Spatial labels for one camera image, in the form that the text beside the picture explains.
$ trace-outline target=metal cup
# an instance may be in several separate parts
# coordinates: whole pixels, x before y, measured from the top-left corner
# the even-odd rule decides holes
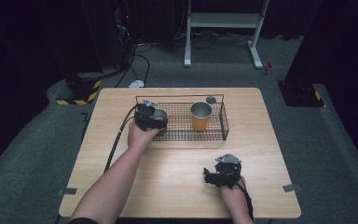
[[[212,107],[205,102],[196,102],[190,107],[190,113],[193,130],[196,132],[205,131],[212,114]]]

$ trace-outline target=black sleeve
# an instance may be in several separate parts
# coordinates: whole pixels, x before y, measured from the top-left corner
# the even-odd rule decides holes
[[[88,217],[77,217],[68,222],[68,224],[98,224],[98,222]]]

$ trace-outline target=person's left hand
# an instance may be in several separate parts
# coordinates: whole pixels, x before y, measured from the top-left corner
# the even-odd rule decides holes
[[[150,131],[143,131],[134,122],[130,124],[130,131],[128,136],[129,148],[145,151],[149,144],[153,141],[153,137],[159,132],[159,129],[152,129]]]

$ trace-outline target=wire basket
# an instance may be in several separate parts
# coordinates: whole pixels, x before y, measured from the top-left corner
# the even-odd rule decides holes
[[[154,141],[226,141],[229,128],[223,99],[223,94],[136,96],[137,104],[148,100],[157,103],[156,109],[167,113],[167,130],[156,135]],[[191,124],[190,107],[198,101],[208,102],[212,107],[207,128],[202,132],[194,131]]]

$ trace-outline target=person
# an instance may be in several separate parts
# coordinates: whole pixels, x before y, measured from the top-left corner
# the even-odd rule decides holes
[[[118,219],[130,195],[142,155],[158,129],[142,131],[130,124],[128,149],[89,188],[68,224],[112,224]],[[245,196],[238,186],[220,188],[221,197],[235,224],[254,223],[248,214]]]

